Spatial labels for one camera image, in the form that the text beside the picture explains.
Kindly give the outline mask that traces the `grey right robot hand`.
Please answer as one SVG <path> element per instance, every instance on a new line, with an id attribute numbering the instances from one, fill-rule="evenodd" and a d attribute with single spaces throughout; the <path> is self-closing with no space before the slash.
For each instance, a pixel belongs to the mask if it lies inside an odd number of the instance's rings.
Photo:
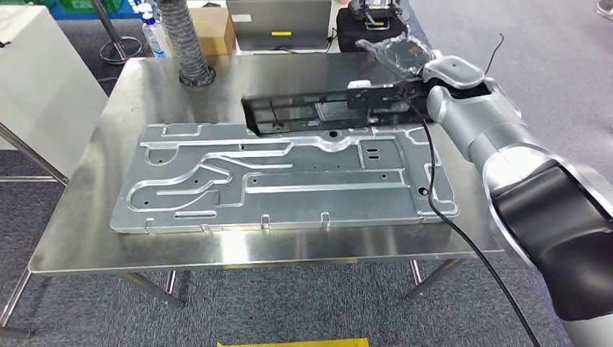
<path id="1" fill-rule="evenodd" d="M 484 71 L 476 65 L 459 56 L 432 50 L 413 35 L 403 33 L 376 43 L 359 39 L 356 46 L 403 80 L 418 79 L 424 83 L 439 80 L 455 89 L 468 90 L 485 79 Z"/>

